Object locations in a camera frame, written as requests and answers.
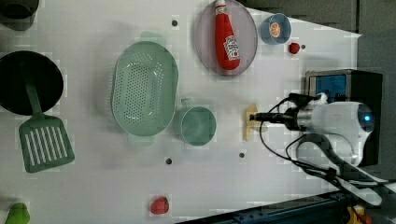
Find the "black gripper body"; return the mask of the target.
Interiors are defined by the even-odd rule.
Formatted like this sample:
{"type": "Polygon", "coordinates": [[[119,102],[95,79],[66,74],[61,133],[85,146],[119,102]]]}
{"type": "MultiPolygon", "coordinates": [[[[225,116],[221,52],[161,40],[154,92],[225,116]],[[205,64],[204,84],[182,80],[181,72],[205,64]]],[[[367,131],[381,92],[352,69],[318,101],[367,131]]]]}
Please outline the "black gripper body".
{"type": "Polygon", "coordinates": [[[289,108],[284,113],[260,113],[256,112],[248,116],[249,120],[284,124],[291,131],[299,131],[297,123],[297,108],[289,108]]]}

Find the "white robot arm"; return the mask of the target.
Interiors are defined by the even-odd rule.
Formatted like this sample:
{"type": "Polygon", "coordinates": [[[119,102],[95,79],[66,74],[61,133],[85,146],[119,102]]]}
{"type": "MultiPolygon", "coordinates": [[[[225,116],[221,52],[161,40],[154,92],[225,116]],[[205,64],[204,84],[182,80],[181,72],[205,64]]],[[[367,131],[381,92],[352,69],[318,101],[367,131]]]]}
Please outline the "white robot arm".
{"type": "Polygon", "coordinates": [[[362,103],[326,103],[311,100],[298,103],[283,113],[262,113],[252,108],[247,112],[247,125],[280,123],[302,135],[294,140],[294,155],[288,148],[281,156],[306,174],[323,179],[354,197],[379,206],[385,193],[395,191],[393,180],[364,172],[359,164],[363,149],[375,130],[372,110],[362,103]]]}

